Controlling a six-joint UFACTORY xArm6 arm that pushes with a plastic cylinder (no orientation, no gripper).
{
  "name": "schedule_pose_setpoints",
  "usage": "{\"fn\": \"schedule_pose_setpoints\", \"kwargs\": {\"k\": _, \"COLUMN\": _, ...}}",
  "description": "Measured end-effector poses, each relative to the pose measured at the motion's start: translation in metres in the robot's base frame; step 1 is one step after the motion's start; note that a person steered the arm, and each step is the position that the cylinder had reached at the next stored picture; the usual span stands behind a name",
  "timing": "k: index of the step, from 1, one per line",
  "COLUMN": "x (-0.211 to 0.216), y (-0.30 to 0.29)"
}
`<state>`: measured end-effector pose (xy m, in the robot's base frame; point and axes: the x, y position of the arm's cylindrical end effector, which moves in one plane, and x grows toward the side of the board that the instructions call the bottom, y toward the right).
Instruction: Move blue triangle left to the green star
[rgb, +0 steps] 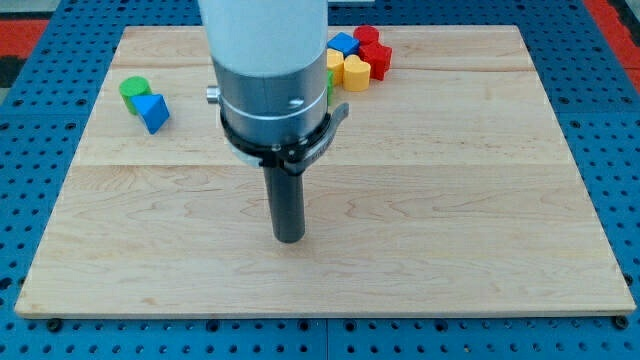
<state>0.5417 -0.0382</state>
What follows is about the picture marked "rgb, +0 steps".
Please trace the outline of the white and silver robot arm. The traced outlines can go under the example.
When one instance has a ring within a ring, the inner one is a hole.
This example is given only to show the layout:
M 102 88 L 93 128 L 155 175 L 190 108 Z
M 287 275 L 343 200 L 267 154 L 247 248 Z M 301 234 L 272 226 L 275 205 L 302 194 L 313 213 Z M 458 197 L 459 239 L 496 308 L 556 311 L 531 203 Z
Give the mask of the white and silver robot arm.
M 310 135 L 327 102 L 325 0 L 199 0 L 232 152 L 289 145 Z

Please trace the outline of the yellow block behind arm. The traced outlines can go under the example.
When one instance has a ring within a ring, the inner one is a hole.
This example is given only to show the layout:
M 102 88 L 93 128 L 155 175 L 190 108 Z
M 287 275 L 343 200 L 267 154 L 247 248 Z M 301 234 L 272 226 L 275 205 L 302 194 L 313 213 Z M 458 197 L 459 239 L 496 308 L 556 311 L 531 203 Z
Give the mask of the yellow block behind arm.
M 334 86 L 341 85 L 344 76 L 344 54 L 336 49 L 328 48 L 326 57 L 327 69 L 333 72 L 332 84 Z

